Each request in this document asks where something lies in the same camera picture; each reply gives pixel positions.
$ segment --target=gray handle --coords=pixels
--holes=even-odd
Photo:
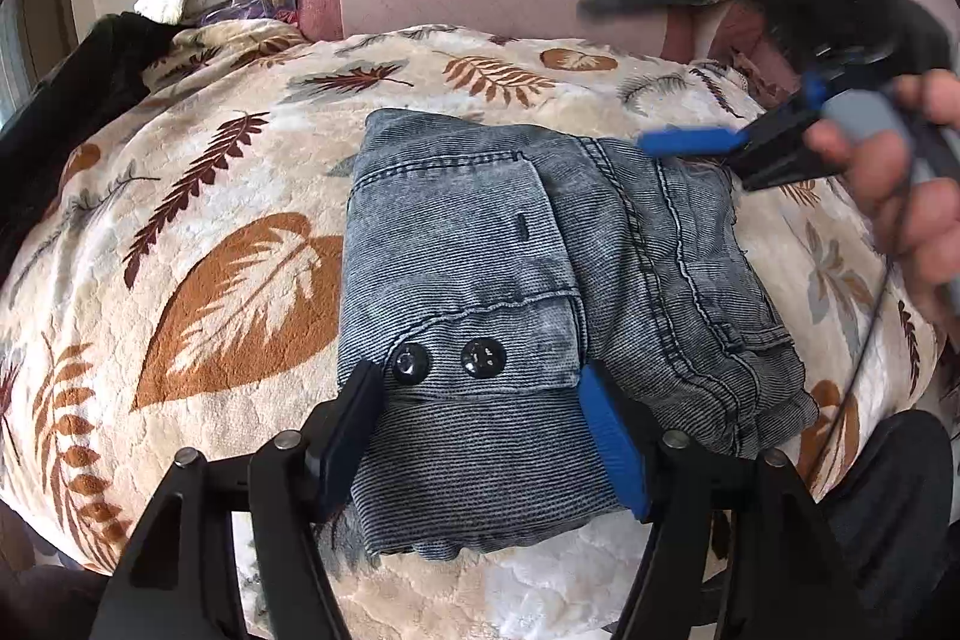
[[[913,137],[896,107],[881,92],[845,91],[834,95],[824,102],[821,115],[839,125],[851,142],[860,143],[880,131],[895,131],[904,140],[911,154],[916,156],[911,183],[919,185],[933,180],[936,176],[930,163],[917,154]],[[941,133],[952,148],[954,156],[960,158],[960,136],[948,128]],[[960,276],[954,277],[944,288],[954,316],[960,316]]]

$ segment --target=black cable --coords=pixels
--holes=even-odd
[[[917,103],[917,108],[908,113],[910,115],[911,124],[914,122],[922,122],[923,110],[925,109],[926,105],[928,105],[928,73],[928,71],[923,71],[922,76],[920,77],[920,96]],[[829,448],[830,441],[833,439],[833,435],[834,432],[836,432],[837,426],[839,426],[840,421],[846,417],[848,404],[850,403],[851,397],[853,397],[853,391],[856,389],[856,382],[859,379],[860,370],[863,368],[863,360],[867,356],[867,351],[870,349],[872,337],[874,336],[875,329],[877,328],[877,321],[880,320],[880,309],[883,307],[883,299],[886,296],[887,284],[890,282],[890,274],[893,271],[894,263],[896,263],[896,254],[899,253],[899,247],[901,247],[901,241],[904,238],[904,223],[906,222],[906,215],[909,210],[910,196],[913,191],[914,167],[916,166],[917,162],[917,151],[915,150],[914,145],[911,145],[909,142],[907,144],[909,145],[910,151],[910,164],[907,167],[904,181],[902,181],[898,186],[898,191],[900,191],[902,194],[902,201],[901,205],[899,206],[899,210],[896,211],[891,249],[889,252],[885,253],[883,257],[883,274],[880,277],[880,289],[877,290],[877,295],[874,297],[874,306],[872,306],[872,311],[870,313],[870,322],[867,325],[867,332],[863,336],[863,340],[860,343],[860,350],[857,354],[856,362],[853,365],[853,372],[851,372],[851,378],[850,382],[848,383],[847,390],[844,392],[843,400],[840,402],[840,405],[837,408],[837,415],[830,423],[830,428],[827,431],[827,437],[825,437],[824,441],[821,443],[820,450],[817,451],[817,458],[813,462],[813,466],[809,472],[809,480],[811,480],[811,482],[819,474],[821,467],[823,467],[824,457],[827,455],[827,448]]]

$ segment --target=finger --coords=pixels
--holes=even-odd
[[[803,141],[824,160],[838,167],[846,167],[853,154],[850,140],[833,121],[815,122],[803,132]]]
[[[960,274],[960,225],[918,247],[911,266],[921,286],[942,286]]]
[[[906,144],[896,131],[881,131],[853,150],[844,176],[856,206],[868,218],[877,214],[880,205],[904,181],[909,158]]]
[[[921,76],[903,76],[894,80],[896,97],[907,107],[923,100],[923,114],[936,124],[960,129],[960,80],[950,71],[938,68]]]
[[[909,199],[909,208],[897,238],[894,234],[904,199]],[[908,253],[955,224],[960,224],[960,186],[944,178],[930,180],[911,188],[908,196],[893,196],[880,205],[874,218],[877,249],[884,253]]]

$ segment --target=folded denim garment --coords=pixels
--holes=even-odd
[[[755,456],[813,423],[733,237],[728,173],[622,140],[378,110],[354,167],[338,376],[386,367],[368,548],[451,558],[616,509],[577,401],[603,360],[661,425]]]

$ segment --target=black pants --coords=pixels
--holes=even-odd
[[[929,413],[907,410],[877,426],[850,472],[821,501],[861,602],[887,637],[960,637],[960,616],[948,627],[943,612],[956,611],[960,600],[960,591],[949,594],[950,578],[957,577],[949,572],[947,544],[952,491],[947,432]],[[931,600],[938,581],[947,593]],[[938,633],[938,624],[947,633]]]

